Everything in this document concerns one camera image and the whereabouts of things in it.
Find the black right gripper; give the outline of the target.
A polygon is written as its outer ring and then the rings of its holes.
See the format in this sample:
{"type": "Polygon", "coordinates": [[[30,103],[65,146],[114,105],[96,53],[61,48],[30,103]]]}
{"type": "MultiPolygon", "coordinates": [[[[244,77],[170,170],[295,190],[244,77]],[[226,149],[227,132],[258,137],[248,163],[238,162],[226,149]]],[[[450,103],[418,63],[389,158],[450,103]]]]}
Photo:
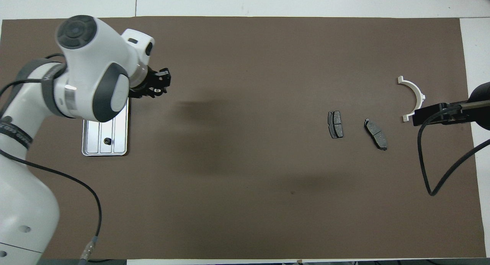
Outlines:
{"type": "Polygon", "coordinates": [[[416,109],[413,115],[413,125],[422,126],[433,114],[440,112],[445,108],[461,106],[459,109],[453,109],[444,115],[434,117],[427,122],[428,125],[443,124],[454,125],[461,123],[476,122],[480,127],[489,130],[490,127],[490,83],[486,82],[474,89],[467,101],[457,101],[450,103],[434,104],[416,109]]]}

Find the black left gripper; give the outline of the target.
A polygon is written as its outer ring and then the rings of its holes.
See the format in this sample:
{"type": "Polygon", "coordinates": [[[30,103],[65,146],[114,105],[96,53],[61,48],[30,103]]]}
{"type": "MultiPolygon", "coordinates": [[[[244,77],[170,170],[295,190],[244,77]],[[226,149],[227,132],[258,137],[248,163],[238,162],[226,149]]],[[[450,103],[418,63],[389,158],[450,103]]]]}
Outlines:
{"type": "Polygon", "coordinates": [[[167,93],[167,88],[158,88],[158,82],[160,80],[161,86],[170,86],[172,76],[168,68],[163,68],[159,71],[159,76],[156,75],[156,71],[148,68],[146,77],[136,87],[129,89],[130,98],[142,98],[149,96],[152,98],[160,97],[167,93]]]}

